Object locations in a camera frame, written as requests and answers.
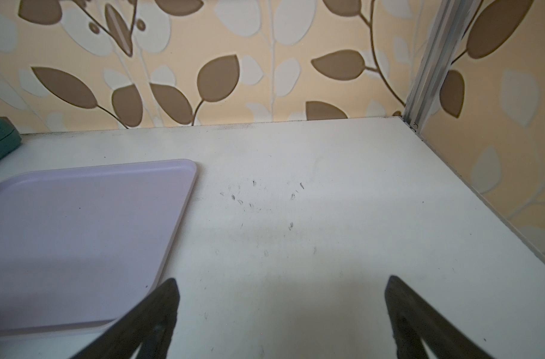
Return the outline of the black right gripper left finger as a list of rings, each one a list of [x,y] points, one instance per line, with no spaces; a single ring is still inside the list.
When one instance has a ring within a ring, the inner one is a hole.
[[[166,358],[179,303],[177,282],[169,278],[73,357]]]

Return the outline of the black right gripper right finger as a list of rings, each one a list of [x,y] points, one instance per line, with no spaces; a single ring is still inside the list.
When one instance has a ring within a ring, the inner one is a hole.
[[[385,302],[398,358],[491,358],[396,275],[390,276]]]

